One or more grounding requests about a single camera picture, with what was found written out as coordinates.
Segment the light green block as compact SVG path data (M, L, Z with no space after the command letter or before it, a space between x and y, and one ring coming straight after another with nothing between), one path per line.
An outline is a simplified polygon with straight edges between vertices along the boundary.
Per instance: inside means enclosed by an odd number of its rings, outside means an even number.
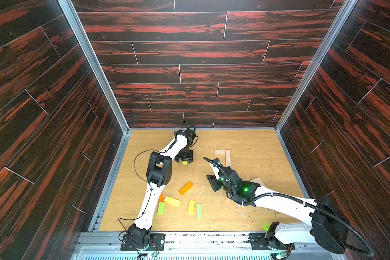
M197 203L197 219L201 220L203 218L203 205Z
M165 211L165 202L160 202L158 205L157 215L163 216Z

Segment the light green block right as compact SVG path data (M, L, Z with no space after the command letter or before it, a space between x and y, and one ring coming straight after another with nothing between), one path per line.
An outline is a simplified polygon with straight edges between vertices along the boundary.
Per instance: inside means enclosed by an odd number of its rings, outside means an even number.
M201 220L203 218L203 205L197 203L197 219Z

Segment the front aluminium rail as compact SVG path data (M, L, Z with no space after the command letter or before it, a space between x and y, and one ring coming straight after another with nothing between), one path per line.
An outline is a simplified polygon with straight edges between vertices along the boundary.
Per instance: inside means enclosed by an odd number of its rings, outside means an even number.
M80 235L73 260L270 260L277 252L250 239L251 231L164 232L146 251L121 251L118 232Z

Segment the dark orange block left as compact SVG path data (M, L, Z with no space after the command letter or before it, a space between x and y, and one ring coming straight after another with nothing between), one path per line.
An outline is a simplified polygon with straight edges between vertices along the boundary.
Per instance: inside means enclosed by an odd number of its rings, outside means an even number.
M164 195L163 195L163 193L160 194L158 202L159 203L164 202Z

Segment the yellow block small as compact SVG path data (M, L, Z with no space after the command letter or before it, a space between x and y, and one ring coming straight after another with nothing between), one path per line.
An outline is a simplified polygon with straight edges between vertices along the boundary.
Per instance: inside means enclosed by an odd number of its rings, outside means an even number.
M187 212L189 214L193 214L195 212L195 206L196 206L196 201L192 199L189 200Z

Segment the yellow block lying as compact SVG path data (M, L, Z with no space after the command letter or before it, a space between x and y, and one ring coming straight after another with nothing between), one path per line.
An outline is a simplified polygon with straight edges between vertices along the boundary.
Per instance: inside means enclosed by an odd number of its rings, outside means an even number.
M169 197L169 196L165 196L164 202L169 203L173 206L180 206L180 204L181 204L181 200L175 199L175 198Z

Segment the orange block centre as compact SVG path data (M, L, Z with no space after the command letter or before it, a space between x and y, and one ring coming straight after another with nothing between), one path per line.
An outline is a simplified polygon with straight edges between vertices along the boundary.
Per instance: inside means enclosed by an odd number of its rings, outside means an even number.
M193 187L193 183L192 182L188 182L186 183L178 192L181 196L185 195L190 188Z

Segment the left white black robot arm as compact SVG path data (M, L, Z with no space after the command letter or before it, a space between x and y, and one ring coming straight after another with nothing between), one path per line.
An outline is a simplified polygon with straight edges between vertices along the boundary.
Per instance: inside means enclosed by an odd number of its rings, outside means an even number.
M174 139L161 151L155 149L149 156L146 170L146 192L139 215L133 224L125 229L121 240L121 251L143 251L150 244L154 212L158 199L172 176L172 163L190 164L193 151L190 148L197 142L196 128L189 126L184 130L174 131Z

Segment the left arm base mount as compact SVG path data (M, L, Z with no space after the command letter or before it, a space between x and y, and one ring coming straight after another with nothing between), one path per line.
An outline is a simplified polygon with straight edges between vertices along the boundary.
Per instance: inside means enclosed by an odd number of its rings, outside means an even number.
M121 251L163 251L165 234L150 233L142 236L125 234L122 239Z

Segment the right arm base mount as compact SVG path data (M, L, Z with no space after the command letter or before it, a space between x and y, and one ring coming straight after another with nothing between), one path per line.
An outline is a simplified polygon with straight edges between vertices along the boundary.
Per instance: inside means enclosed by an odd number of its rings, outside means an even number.
M294 250L295 246L291 244L283 244L275 237L274 232L250 233L248 242L250 242L252 250Z

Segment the light green block left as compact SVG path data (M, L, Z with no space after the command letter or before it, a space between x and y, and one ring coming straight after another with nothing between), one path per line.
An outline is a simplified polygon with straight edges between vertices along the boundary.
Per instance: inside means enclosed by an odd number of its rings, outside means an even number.
M158 205L157 215L163 216L165 211L165 202L160 202Z

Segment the natural wood block long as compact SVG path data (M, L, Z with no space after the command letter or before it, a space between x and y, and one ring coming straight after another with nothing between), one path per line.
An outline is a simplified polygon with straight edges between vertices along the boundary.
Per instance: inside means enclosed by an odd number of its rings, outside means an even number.
M231 151L229 149L225 150L225 160L226 166L231 166Z

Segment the natural wood block printed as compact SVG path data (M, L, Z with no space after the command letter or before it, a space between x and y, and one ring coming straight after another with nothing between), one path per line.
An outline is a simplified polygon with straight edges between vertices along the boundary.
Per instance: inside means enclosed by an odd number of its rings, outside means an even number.
M226 150L215 149L214 154L226 154Z

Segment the natural wood block angled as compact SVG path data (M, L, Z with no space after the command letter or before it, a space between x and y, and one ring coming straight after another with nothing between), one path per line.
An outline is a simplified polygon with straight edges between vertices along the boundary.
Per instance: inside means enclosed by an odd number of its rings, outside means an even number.
M261 186L265 186L260 177L256 177L256 178L254 178L254 179L252 179L250 181L253 182L253 183L260 184Z

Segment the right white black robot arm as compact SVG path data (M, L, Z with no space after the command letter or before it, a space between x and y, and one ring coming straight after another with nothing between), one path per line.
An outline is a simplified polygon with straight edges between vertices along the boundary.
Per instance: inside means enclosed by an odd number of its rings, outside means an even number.
M238 205L270 209L299 220L293 224L271 223L265 235L265 245L269 248L288 252L295 243L311 243L335 254L350 250L374 256L372 246L330 199L305 199L276 192L259 183L243 181L235 170L224 167L217 158L205 160L214 172L207 176L214 191L224 190Z

